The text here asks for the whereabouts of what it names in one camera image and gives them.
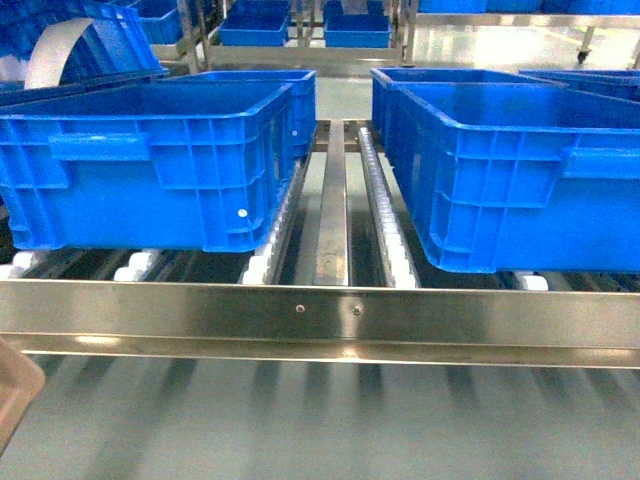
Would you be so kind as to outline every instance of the metal rail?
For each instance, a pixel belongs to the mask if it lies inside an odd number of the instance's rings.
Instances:
[[[349,286],[351,281],[349,256],[344,122],[333,120],[329,130],[329,147],[322,187],[314,284]]]

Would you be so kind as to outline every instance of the blue bin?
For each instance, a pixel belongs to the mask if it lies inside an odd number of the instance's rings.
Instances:
[[[22,4],[28,4],[29,9],[16,3],[0,3],[0,52],[18,60],[31,57],[48,25],[78,17],[95,19],[76,43],[62,75],[63,83],[143,69],[162,70],[147,45],[135,10],[80,0]],[[117,48],[104,48],[103,40]]]
[[[136,8],[149,43],[171,45],[182,38],[175,0],[140,0]]]
[[[289,2],[239,1],[220,26],[226,46],[283,47],[288,40]]]
[[[327,47],[387,48],[391,27],[384,15],[331,16],[325,21]]]
[[[485,13],[487,0],[420,0],[418,11],[420,13]]]
[[[395,175],[433,265],[640,271],[640,105],[531,85],[396,98]]]
[[[367,0],[367,13],[369,15],[384,15],[384,2],[379,0]],[[322,8],[322,19],[325,22],[329,17],[344,14],[341,0],[329,0]]]
[[[329,17],[344,15],[342,2],[340,0],[329,0],[322,8],[322,20],[327,21]]]
[[[640,101],[640,76],[626,70],[529,70],[525,75],[564,83],[573,90]]]
[[[0,108],[15,245],[255,249],[293,171],[290,90],[162,83]]]
[[[372,123],[380,134],[380,141],[386,145],[386,137],[391,127],[391,109],[393,102],[389,100],[391,92],[406,83],[548,83],[543,80],[494,72],[491,70],[473,69],[441,69],[441,68],[374,68],[373,77],[373,109]],[[391,161],[393,151],[387,150]]]
[[[216,71],[166,80],[167,82],[239,82],[243,89],[255,84],[290,83],[293,95],[293,153],[306,157],[316,131],[316,72],[312,70]]]
[[[487,12],[533,13],[540,10],[540,0],[489,0]]]
[[[637,15],[640,0],[543,0],[544,13],[577,15]]]

